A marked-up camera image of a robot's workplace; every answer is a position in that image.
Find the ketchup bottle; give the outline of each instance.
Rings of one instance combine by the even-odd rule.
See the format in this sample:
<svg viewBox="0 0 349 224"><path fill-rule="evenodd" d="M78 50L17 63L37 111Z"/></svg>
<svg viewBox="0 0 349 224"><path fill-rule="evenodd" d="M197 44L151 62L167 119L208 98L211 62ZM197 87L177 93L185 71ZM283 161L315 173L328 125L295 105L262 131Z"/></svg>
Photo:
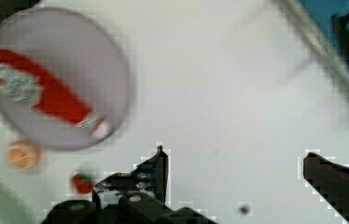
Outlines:
<svg viewBox="0 0 349 224"><path fill-rule="evenodd" d="M108 121L50 71L6 49L0 49L0 94L19 105L61 119L94 138L103 138L110 132Z"/></svg>

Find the orange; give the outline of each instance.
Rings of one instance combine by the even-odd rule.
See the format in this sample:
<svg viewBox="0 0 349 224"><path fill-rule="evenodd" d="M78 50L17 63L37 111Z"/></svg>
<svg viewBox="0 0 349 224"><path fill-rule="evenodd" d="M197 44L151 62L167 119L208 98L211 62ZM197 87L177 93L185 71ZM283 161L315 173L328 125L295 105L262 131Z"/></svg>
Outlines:
<svg viewBox="0 0 349 224"><path fill-rule="evenodd" d="M40 160L40 147L20 140L12 143L7 152L7 162L19 169L28 169L35 167Z"/></svg>

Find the plate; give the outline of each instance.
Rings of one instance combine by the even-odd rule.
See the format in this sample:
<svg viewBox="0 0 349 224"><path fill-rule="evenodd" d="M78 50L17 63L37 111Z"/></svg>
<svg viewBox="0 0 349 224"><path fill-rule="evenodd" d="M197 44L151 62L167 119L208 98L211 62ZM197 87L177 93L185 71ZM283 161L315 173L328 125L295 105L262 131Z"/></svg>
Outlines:
<svg viewBox="0 0 349 224"><path fill-rule="evenodd" d="M0 24L0 49L16 51L48 68L111 122L107 137L125 120L133 98L132 76L120 47L95 21L63 8L27 9ZM105 140L2 95L0 112L11 127L42 146L81 149Z"/></svg>

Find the table surface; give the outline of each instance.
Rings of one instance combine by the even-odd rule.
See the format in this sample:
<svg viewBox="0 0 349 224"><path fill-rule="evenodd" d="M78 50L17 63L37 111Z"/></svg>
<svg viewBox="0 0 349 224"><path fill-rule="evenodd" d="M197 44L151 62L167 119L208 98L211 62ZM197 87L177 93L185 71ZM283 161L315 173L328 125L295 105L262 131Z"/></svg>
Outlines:
<svg viewBox="0 0 349 224"><path fill-rule="evenodd" d="M267 0L47 0L97 20L116 38L137 83L118 133L74 152L46 150L33 172L7 167L18 137L0 117L0 176L33 205L83 198L69 178L90 167L103 179L129 172L163 144L168 205L218 223L343 223L302 178L317 151L349 166L349 96ZM240 206L251 212L241 216Z"/></svg>

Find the white cap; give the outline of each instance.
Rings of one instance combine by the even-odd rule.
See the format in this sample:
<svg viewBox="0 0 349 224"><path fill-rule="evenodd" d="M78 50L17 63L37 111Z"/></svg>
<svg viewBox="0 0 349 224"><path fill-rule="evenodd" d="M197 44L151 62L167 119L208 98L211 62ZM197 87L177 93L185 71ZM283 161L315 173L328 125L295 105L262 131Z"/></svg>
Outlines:
<svg viewBox="0 0 349 224"><path fill-rule="evenodd" d="M91 136L95 139L101 139L106 137L111 131L111 125L106 121L102 120L99 122L98 126L91 133Z"/></svg>

